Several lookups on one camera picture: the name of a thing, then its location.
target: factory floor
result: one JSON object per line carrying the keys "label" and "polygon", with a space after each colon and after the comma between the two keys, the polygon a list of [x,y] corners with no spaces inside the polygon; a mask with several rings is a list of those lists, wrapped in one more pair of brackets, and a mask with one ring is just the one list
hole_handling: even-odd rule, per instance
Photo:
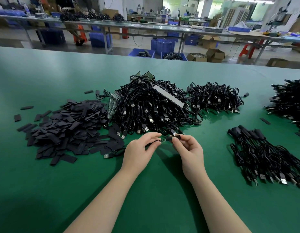
{"label": "factory floor", "polygon": [[[70,52],[83,52],[83,53],[94,53],[94,54],[105,54],[104,48],[93,48],[91,42],[88,41],[82,46],[76,46],[73,42],[73,36],[64,30],[64,35],[66,43],[62,45],[47,45],[43,46],[34,30],[28,31],[29,36],[32,40],[33,47],[35,49],[44,50],[59,50],[59,51],[70,51]],[[128,39],[113,39],[113,53],[114,55],[128,55],[133,48],[140,49],[151,49],[151,40],[149,37],[132,37],[129,36]],[[26,33],[22,29],[11,29],[11,28],[0,28],[0,46],[7,47],[18,47],[18,48],[31,48]],[[175,51],[179,49],[179,42],[175,45]],[[217,49],[225,52],[226,58],[222,63],[226,64],[241,64],[245,58],[238,57],[243,46],[232,45],[232,44],[219,44]],[[207,49],[200,46],[185,45],[183,53],[185,55],[189,53],[202,53],[205,54]],[[255,50],[252,59],[248,60],[246,64],[251,64],[259,54],[259,50]],[[289,48],[272,48],[266,50],[262,53],[260,59],[257,61],[258,66],[265,66],[270,58],[283,58],[290,61],[287,68],[300,69],[300,53],[291,50]]]}

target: hand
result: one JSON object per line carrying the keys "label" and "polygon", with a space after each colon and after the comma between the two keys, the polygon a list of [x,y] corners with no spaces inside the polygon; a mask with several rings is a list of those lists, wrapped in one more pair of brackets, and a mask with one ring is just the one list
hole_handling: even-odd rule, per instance
{"label": "hand", "polygon": [[[147,166],[156,148],[161,144],[161,142],[155,142],[161,140],[159,138],[161,135],[157,132],[148,132],[138,140],[131,141],[125,149],[121,170],[137,177]],[[145,146],[149,143],[152,144],[145,150]]]}
{"label": "hand", "polygon": [[183,173],[192,183],[198,176],[206,174],[203,148],[192,136],[180,137],[180,140],[173,137],[172,143],[181,156]]}

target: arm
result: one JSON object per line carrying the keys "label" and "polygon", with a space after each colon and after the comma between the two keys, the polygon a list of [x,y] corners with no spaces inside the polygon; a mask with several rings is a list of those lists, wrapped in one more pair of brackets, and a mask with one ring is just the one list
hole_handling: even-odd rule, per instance
{"label": "arm", "polygon": [[[80,213],[65,233],[111,232],[125,197],[137,176],[147,166],[162,134],[149,132],[131,141],[125,149],[120,171]],[[147,150],[145,146],[152,143]]]}
{"label": "arm", "polygon": [[188,135],[181,135],[181,140],[173,138],[172,142],[181,156],[184,175],[194,188],[210,233],[250,233],[207,176],[201,145]]}

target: green work table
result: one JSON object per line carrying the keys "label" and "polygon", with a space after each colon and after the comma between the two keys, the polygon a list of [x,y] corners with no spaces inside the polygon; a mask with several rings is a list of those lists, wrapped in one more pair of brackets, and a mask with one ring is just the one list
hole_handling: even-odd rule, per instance
{"label": "green work table", "polygon": [[[202,145],[208,176],[252,232],[300,232],[300,189],[291,183],[246,184],[227,134],[238,125],[261,129],[273,145],[286,147],[300,159],[297,127],[267,115],[263,108],[274,94],[270,84],[299,79],[300,70],[5,47],[0,47],[0,232],[63,232],[120,169],[123,159],[103,159],[96,153],[52,167],[50,159],[35,160],[37,148],[27,147],[25,133],[16,129],[32,123],[38,113],[59,109],[68,98],[95,98],[85,91],[113,92],[139,70],[184,89],[192,82],[209,81],[238,87],[240,95],[250,93],[240,114],[210,113],[201,125],[183,131]],[[34,108],[20,111],[28,105]],[[14,122],[16,114],[22,121]],[[137,138],[129,135],[125,143]],[[208,232],[171,144],[156,150],[132,185],[113,232]]]}

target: concrete floor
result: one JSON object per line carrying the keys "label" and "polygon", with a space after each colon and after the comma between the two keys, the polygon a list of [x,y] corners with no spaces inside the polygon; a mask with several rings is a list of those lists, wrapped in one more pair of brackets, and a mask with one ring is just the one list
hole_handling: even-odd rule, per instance
{"label": "concrete floor", "polygon": [[[64,35],[66,43],[62,45],[47,45],[43,46],[34,30],[28,31],[29,36],[32,40],[33,47],[35,49],[44,50],[59,50],[59,51],[70,51],[70,52],[83,52],[83,53],[94,53],[94,54],[105,54],[104,48],[93,48],[91,42],[88,41],[82,46],[76,46],[73,42],[73,36],[64,30]],[[151,40],[149,37],[132,37],[128,39],[113,39],[113,53],[114,55],[128,55],[133,48],[140,49],[151,49]],[[18,47],[18,48],[31,48],[26,33],[22,29],[10,29],[10,28],[0,28],[0,46],[7,47]],[[179,49],[179,42],[175,45],[175,51]],[[240,64],[243,62],[245,56],[238,57],[243,46],[232,45],[232,44],[219,44],[218,49],[226,53],[226,58],[223,63],[227,64]],[[207,49],[200,46],[185,45],[183,53],[185,55],[189,53],[202,53],[205,54]],[[255,50],[252,59],[247,61],[247,64],[251,64],[257,55],[259,50]],[[300,53],[293,51],[288,48],[272,48],[266,49],[260,59],[257,62],[258,66],[265,66],[270,58],[283,58],[290,61],[287,68],[300,69]]]}

